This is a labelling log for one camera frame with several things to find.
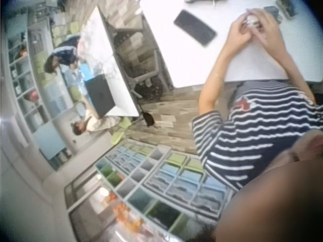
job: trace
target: laptop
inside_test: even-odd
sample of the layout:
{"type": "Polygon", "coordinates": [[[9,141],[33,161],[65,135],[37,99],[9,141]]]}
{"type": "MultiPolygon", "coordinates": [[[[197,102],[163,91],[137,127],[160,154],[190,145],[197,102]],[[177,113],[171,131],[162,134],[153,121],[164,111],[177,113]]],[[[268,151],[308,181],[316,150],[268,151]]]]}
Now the laptop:
{"type": "Polygon", "coordinates": [[[100,118],[116,106],[104,74],[89,79],[84,84],[90,97],[90,104],[100,118]]]}

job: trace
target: black phone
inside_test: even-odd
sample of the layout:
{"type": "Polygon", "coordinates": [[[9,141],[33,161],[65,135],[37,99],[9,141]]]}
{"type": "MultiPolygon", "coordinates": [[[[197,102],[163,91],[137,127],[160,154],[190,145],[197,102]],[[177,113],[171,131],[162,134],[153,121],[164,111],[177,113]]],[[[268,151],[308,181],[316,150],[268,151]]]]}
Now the black phone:
{"type": "Polygon", "coordinates": [[[208,25],[186,10],[180,12],[174,24],[191,35],[203,46],[207,46],[217,35],[208,25]]]}

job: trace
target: white desk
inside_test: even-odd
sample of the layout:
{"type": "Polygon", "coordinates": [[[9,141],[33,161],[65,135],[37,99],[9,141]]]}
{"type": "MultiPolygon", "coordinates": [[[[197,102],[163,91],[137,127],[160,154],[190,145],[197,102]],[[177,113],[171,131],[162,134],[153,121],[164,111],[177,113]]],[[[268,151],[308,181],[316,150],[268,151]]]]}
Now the white desk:
{"type": "MultiPolygon", "coordinates": [[[[287,20],[283,12],[280,25],[288,52],[307,81],[323,79],[323,32],[308,7],[295,0],[298,15],[287,20]]],[[[231,23],[247,8],[276,6],[275,0],[226,0],[186,4],[184,0],[142,0],[141,8],[155,36],[175,87],[204,84],[229,32],[231,23]],[[218,33],[203,47],[174,25],[182,9],[186,9],[218,33]]],[[[255,41],[231,62],[226,82],[286,79],[285,71],[255,41]]]]}
{"type": "Polygon", "coordinates": [[[114,47],[98,7],[95,7],[81,32],[78,56],[85,59],[92,70],[99,67],[105,74],[116,104],[106,115],[139,116],[136,101],[130,92],[120,64],[114,56],[114,47]]]}

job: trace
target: navy striped shirt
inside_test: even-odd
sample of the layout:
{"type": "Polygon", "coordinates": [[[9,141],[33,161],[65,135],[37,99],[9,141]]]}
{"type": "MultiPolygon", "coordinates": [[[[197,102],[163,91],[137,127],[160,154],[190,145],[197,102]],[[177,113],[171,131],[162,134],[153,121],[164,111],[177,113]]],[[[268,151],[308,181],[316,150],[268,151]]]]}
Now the navy striped shirt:
{"type": "Polygon", "coordinates": [[[238,191],[299,137],[322,130],[322,114],[296,87],[264,81],[241,93],[227,121],[218,111],[193,120],[197,153],[209,175],[238,191]]]}

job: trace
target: person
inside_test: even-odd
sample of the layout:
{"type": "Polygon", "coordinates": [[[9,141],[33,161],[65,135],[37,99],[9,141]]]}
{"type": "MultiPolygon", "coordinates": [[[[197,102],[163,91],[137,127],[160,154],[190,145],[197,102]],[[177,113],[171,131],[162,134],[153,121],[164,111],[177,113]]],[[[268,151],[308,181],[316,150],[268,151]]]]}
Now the person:
{"type": "Polygon", "coordinates": [[[47,58],[44,71],[46,73],[56,73],[56,68],[59,65],[69,66],[71,70],[77,69],[77,46],[80,40],[80,35],[72,35],[57,48],[47,58]]]}
{"type": "Polygon", "coordinates": [[[217,228],[188,242],[319,241],[322,172],[323,133],[312,130],[233,197],[217,228]]]}
{"type": "Polygon", "coordinates": [[[289,55],[277,22],[251,9],[232,25],[227,41],[204,84],[192,122],[197,153],[206,172],[234,191],[259,176],[282,151],[310,130],[323,128],[323,106],[289,55]],[[255,15],[261,29],[243,28],[255,15]],[[214,110],[231,59],[255,39],[286,71],[289,80],[246,81],[234,94],[227,121],[214,110]]]}
{"type": "Polygon", "coordinates": [[[71,124],[72,132],[77,136],[86,131],[96,132],[110,129],[121,120],[121,118],[117,116],[104,116],[103,118],[100,118],[84,96],[82,96],[82,103],[86,109],[84,119],[71,124]]]}

